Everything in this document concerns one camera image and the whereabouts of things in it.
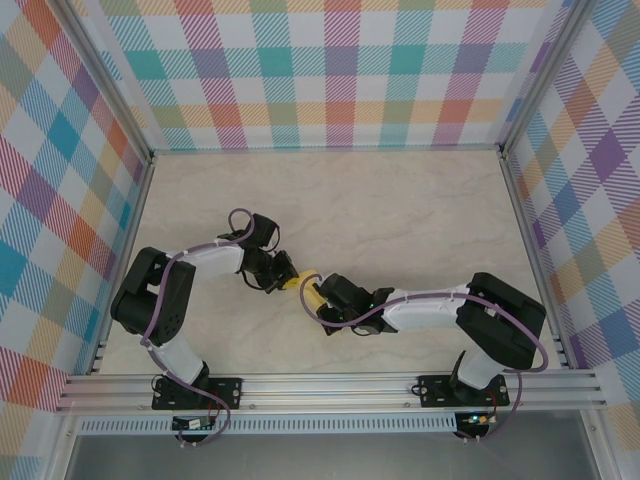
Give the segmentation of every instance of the plaid wallpaper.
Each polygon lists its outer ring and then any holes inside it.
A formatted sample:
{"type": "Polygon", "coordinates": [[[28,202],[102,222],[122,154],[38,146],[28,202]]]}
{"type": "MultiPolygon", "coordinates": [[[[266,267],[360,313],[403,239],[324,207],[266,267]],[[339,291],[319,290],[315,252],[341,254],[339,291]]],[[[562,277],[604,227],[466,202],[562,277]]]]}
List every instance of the plaid wallpaper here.
{"type": "Polygon", "coordinates": [[[45,1],[0,2],[0,479],[36,474],[142,170],[45,1]]]}
{"type": "Polygon", "coordinates": [[[561,2],[73,3],[150,143],[192,150],[494,144],[561,2]]]}
{"type": "Polygon", "coordinates": [[[536,59],[531,64],[531,68],[527,73],[527,77],[525,78],[525,81],[522,83],[522,86],[520,87],[520,91],[518,92],[518,96],[516,97],[516,100],[513,102],[513,105],[511,106],[511,110],[509,110],[509,115],[507,115],[507,120],[502,126],[502,130],[500,131],[500,135],[498,136],[497,143],[500,143],[500,144],[504,143],[507,137],[507,134],[509,133],[509,129],[513,125],[513,121],[515,120],[516,116],[520,112],[520,107],[522,107],[522,102],[524,102],[525,98],[527,98],[527,96],[529,95],[529,92],[531,92],[531,89],[533,88],[533,85],[536,83],[536,80],[538,78],[538,73],[540,73],[540,69],[544,64],[544,62],[547,60],[547,57],[549,56],[549,51],[551,50],[552,45],[555,43],[556,39],[558,38],[558,35],[562,31],[564,22],[567,19],[567,16],[571,10],[571,7],[575,3],[575,1],[576,0],[562,0],[562,6],[558,10],[556,18],[553,20],[553,24],[551,25],[549,32],[547,32],[547,35],[544,38],[544,42],[542,42],[542,46],[538,51],[538,55],[536,55],[536,59]]]}
{"type": "Polygon", "coordinates": [[[582,367],[640,478],[640,1],[600,0],[511,157],[582,367]]]}

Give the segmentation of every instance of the gray floor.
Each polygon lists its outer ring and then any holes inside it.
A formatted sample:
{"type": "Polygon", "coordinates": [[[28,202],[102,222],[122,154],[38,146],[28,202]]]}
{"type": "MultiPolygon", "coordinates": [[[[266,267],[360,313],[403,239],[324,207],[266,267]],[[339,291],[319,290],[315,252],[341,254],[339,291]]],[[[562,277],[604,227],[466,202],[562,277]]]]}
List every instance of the gray floor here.
{"type": "MultiPolygon", "coordinates": [[[[160,157],[134,255],[209,242],[237,206],[281,225],[299,271],[339,272],[370,290],[445,288],[487,271],[538,296],[491,151],[160,157]]],[[[194,288],[183,328],[217,373],[443,371],[471,346],[444,329],[326,337],[295,291],[267,296],[236,275],[194,288]]],[[[548,329],[543,341],[553,349],[548,329]]],[[[101,373],[156,370],[114,324],[101,373]]]]}
{"type": "Polygon", "coordinates": [[[201,449],[172,437],[82,437],[72,480],[591,480],[577,412],[518,413],[498,437],[453,434],[225,435],[201,449]]]}

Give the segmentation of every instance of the metal rail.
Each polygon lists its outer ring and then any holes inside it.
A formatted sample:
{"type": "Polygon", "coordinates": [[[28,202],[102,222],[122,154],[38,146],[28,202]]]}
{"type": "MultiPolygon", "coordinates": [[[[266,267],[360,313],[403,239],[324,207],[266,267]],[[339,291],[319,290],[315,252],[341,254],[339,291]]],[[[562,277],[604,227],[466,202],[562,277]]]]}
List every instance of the metal rail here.
{"type": "Polygon", "coordinates": [[[532,224],[527,219],[527,215],[524,210],[524,198],[522,197],[521,192],[517,187],[517,179],[513,174],[513,170],[511,169],[511,164],[509,163],[508,159],[505,158],[500,152],[498,153],[498,157],[500,161],[500,168],[502,169],[502,175],[504,176],[505,185],[507,187],[507,191],[509,192],[509,198],[511,199],[513,212],[516,217],[516,222],[518,223],[518,228],[520,229],[522,242],[524,243],[524,248],[527,253],[527,257],[529,258],[529,264],[531,265],[533,278],[536,282],[536,286],[538,287],[540,299],[547,309],[547,322],[551,329],[551,333],[558,336],[558,339],[564,340],[564,342],[560,341],[560,346],[556,344],[556,351],[560,353],[561,350],[562,354],[564,354],[565,356],[565,362],[569,366],[577,368],[578,364],[575,354],[571,349],[571,344],[568,342],[569,334],[567,333],[563,323],[560,321],[560,310],[555,301],[555,297],[553,296],[551,286],[547,281],[544,268],[542,267],[543,263],[540,257],[540,252],[536,245],[536,237],[533,233],[532,224]]]}
{"type": "MultiPolygon", "coordinates": [[[[421,408],[410,392],[423,373],[361,373],[308,375],[240,375],[242,400],[233,415],[469,412],[471,407],[421,408]]],[[[58,404],[65,415],[158,415],[151,410],[153,375],[92,375],[69,377],[58,404]]],[[[515,398],[517,378],[507,375],[515,398]]],[[[590,370],[549,370],[523,374],[521,410],[583,410],[606,406],[590,370]]],[[[204,415],[206,411],[174,411],[204,415]]]]}
{"type": "MultiPolygon", "coordinates": [[[[124,246],[122,247],[122,252],[120,253],[116,271],[111,281],[109,301],[106,305],[111,305],[111,302],[118,292],[118,288],[127,273],[129,259],[131,258],[133,245],[138,233],[140,221],[142,220],[142,212],[144,211],[144,206],[147,201],[149,189],[151,188],[151,180],[153,179],[154,171],[155,165],[153,163],[150,165],[145,165],[144,171],[142,173],[142,180],[140,181],[140,192],[138,193],[138,198],[136,199],[136,204],[133,208],[133,214],[131,215],[131,221],[129,223],[129,229],[127,230],[124,240],[124,246]]],[[[103,312],[102,318],[98,325],[98,334],[93,339],[93,342],[90,346],[92,355],[87,356],[84,364],[81,367],[81,371],[90,373],[98,373],[100,371],[100,366],[102,365],[102,357],[104,356],[107,345],[107,337],[109,336],[109,331],[111,330],[111,324],[111,313],[109,312],[109,308],[107,307],[105,308],[105,311],[103,312]]]]}
{"type": "Polygon", "coordinates": [[[582,27],[591,16],[591,12],[593,12],[597,3],[598,0],[577,0],[571,7],[571,11],[567,15],[560,34],[547,54],[546,60],[538,73],[533,88],[529,92],[529,95],[527,95],[527,98],[525,98],[524,103],[520,107],[520,111],[516,115],[506,135],[503,144],[503,150],[506,152],[506,156],[509,156],[510,152],[524,135],[542,99],[555,81],[578,35],[582,31],[582,27]]]}
{"type": "Polygon", "coordinates": [[[67,0],[48,0],[47,3],[78,51],[82,64],[91,74],[98,90],[109,104],[109,107],[111,107],[113,114],[127,134],[136,153],[146,163],[151,163],[152,148],[142,133],[138,122],[133,117],[131,109],[122,97],[115,80],[109,73],[109,69],[105,65],[100,52],[96,49],[75,9],[69,5],[67,0]]]}

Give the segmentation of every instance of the aluminum frame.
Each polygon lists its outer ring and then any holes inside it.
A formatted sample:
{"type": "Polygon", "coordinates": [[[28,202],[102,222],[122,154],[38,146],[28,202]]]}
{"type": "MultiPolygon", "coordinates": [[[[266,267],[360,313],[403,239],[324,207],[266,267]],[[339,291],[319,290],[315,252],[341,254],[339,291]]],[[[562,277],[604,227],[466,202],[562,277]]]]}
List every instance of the aluminum frame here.
{"type": "MultiPolygon", "coordinates": [[[[101,61],[99,53],[93,47],[82,23],[65,0],[48,0],[52,10],[63,24],[72,38],[74,45],[81,54],[83,62],[87,64],[98,87],[116,113],[116,117],[123,124],[123,128],[134,143],[138,153],[149,163],[145,172],[145,179],[141,188],[140,198],[134,210],[131,228],[125,241],[121,262],[116,272],[116,283],[126,273],[126,266],[131,255],[138,224],[144,208],[146,195],[153,175],[151,149],[142,135],[139,126],[133,119],[130,110],[123,101],[113,79],[101,61]]],[[[524,133],[531,115],[542,100],[544,93],[560,68],[566,54],[571,48],[582,24],[597,2],[595,0],[577,0],[570,13],[563,30],[555,42],[547,63],[543,66],[536,85],[525,101],[510,130],[505,149],[508,152],[524,133]]],[[[537,257],[531,232],[528,231],[524,212],[516,206],[517,189],[513,184],[511,172],[507,163],[501,162],[511,200],[514,204],[518,224],[521,228],[523,240],[534,276],[538,283],[543,301],[550,310],[552,331],[559,334],[556,337],[561,362],[575,365],[575,356],[570,349],[562,346],[560,338],[567,338],[558,322],[557,305],[553,303],[548,285],[542,274],[540,259],[537,257]]],[[[100,368],[102,352],[106,347],[106,339],[110,329],[110,319],[105,317],[98,335],[96,355],[90,359],[92,365],[87,366],[88,373],[97,373],[100,368]]],[[[246,418],[256,417],[271,412],[282,415],[295,412],[301,415],[317,415],[319,413],[375,413],[384,414],[424,414],[429,409],[421,409],[418,399],[407,389],[415,378],[427,372],[401,374],[354,374],[354,375],[245,375],[243,386],[243,404],[235,416],[246,418]]],[[[70,377],[63,398],[60,402],[58,442],[52,461],[43,472],[42,478],[63,478],[66,472],[76,436],[80,432],[82,419],[87,415],[95,417],[111,414],[135,418],[150,418],[158,412],[150,410],[152,376],[145,375],[91,375],[85,377],[70,377]]],[[[507,384],[512,398],[514,397],[515,378],[507,377],[507,384]]],[[[542,374],[524,375],[522,410],[581,410],[585,419],[587,433],[592,443],[594,455],[600,472],[604,478],[622,478],[615,468],[612,447],[608,443],[609,436],[602,413],[606,402],[600,390],[597,378],[591,371],[556,370],[542,374]]],[[[433,409],[443,412],[447,409],[433,409]]],[[[452,409],[451,411],[469,411],[470,409],[452,409]]]]}
{"type": "Polygon", "coordinates": [[[157,149],[154,151],[157,156],[182,156],[182,155],[224,155],[229,153],[251,153],[253,154],[268,154],[268,153],[287,153],[287,152],[300,152],[303,150],[305,153],[322,153],[322,152],[477,152],[495,150],[495,144],[491,143],[473,143],[465,145],[436,145],[436,146],[424,146],[424,147],[279,147],[279,148],[251,148],[247,149],[228,149],[228,150],[213,150],[213,149],[190,149],[171,151],[165,149],[157,149]]]}

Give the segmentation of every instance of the red wire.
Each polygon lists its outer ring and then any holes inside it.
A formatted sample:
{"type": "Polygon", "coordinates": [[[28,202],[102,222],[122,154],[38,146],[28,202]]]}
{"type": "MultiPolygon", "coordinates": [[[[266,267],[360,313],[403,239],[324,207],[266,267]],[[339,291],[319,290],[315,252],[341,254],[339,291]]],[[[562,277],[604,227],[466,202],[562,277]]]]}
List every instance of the red wire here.
{"type": "Polygon", "coordinates": [[[491,397],[491,400],[493,400],[493,416],[498,420],[498,399],[491,390],[487,391],[487,393],[491,397]]]}
{"type": "MultiPolygon", "coordinates": [[[[213,392],[213,394],[216,397],[219,397],[220,395],[218,395],[218,392],[213,392]]],[[[218,419],[218,415],[220,415],[220,404],[218,403],[218,411],[216,412],[216,416],[213,417],[213,420],[217,420],[218,419]]],[[[207,412],[207,421],[209,422],[209,424],[211,424],[211,409],[213,408],[213,400],[209,401],[209,411],[207,412]]]]}

